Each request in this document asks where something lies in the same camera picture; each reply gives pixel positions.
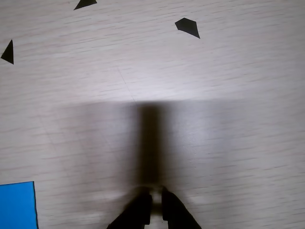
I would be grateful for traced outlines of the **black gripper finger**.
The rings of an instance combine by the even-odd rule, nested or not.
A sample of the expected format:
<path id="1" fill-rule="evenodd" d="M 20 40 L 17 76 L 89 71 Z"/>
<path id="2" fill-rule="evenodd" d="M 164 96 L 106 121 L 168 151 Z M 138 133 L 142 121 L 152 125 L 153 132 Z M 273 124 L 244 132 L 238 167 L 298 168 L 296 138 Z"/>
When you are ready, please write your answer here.
<path id="1" fill-rule="evenodd" d="M 185 205 L 166 187 L 162 188 L 162 214 L 169 229 L 201 229 Z"/>
<path id="2" fill-rule="evenodd" d="M 150 224 L 153 198 L 149 193 L 140 193 L 126 209 L 108 225 L 108 229 L 143 229 Z"/>

